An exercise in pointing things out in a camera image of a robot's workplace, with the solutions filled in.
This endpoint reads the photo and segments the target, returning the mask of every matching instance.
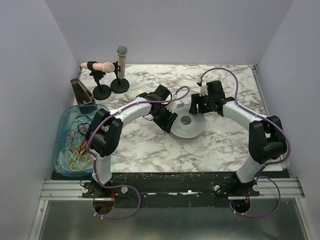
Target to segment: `black stand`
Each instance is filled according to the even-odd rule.
[[[97,86],[93,89],[93,97],[97,100],[105,100],[110,97],[111,95],[111,88],[107,85],[100,84],[100,80],[106,75],[103,71],[98,71],[93,69],[93,64],[95,64],[96,61],[88,61],[87,67],[91,71],[89,74],[90,76],[93,76],[94,81],[96,82]]]
[[[112,92],[116,94],[123,94],[126,91],[128,91],[130,84],[127,79],[118,78],[118,64],[116,62],[114,62],[113,64],[114,64],[114,73],[115,73],[116,79],[111,82],[110,87]]]

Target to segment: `tangled wires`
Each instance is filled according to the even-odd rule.
[[[68,172],[92,172],[94,157],[87,152],[85,138],[92,119],[86,115],[76,117],[65,133],[65,148],[60,152],[61,167]]]

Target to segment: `round black base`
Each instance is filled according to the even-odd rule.
[[[128,80],[125,78],[119,79],[119,81],[120,81],[120,84],[118,83],[117,79],[113,80],[111,82],[110,87],[111,87],[112,92],[114,92],[116,94],[123,94],[126,91],[128,91],[130,84],[129,84]]]
[[[108,97],[110,97],[111,95],[111,89],[109,86],[107,85],[100,85],[100,87],[102,88],[102,91],[100,91],[99,87],[96,86],[93,89],[93,97],[97,100],[105,100]]]

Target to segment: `marble table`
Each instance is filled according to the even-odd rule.
[[[200,75],[213,67],[228,68],[239,80],[238,100],[244,106],[265,113],[255,79],[247,65],[156,65],[126,66],[126,79],[130,88],[123,94],[112,93],[99,104],[110,109],[133,101],[139,90],[153,92],[159,84],[175,92],[189,86],[189,95],[198,93],[196,82]],[[96,83],[90,71],[83,69],[80,80],[92,92]],[[115,78],[107,73],[102,83],[110,85]],[[226,97],[234,97],[236,83],[232,75],[222,70],[209,72],[205,81],[221,80]],[[185,104],[191,97],[184,98]],[[182,139],[162,131],[153,121],[139,118],[123,128],[120,142],[111,158],[112,172],[213,172],[235,171],[247,159],[248,132],[236,122],[216,113],[205,114],[206,129],[198,137]],[[280,165],[269,166],[266,171],[281,171]]]

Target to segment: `microphone head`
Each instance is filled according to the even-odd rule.
[[[119,57],[124,58],[127,55],[128,49],[125,46],[120,45],[116,51]]]

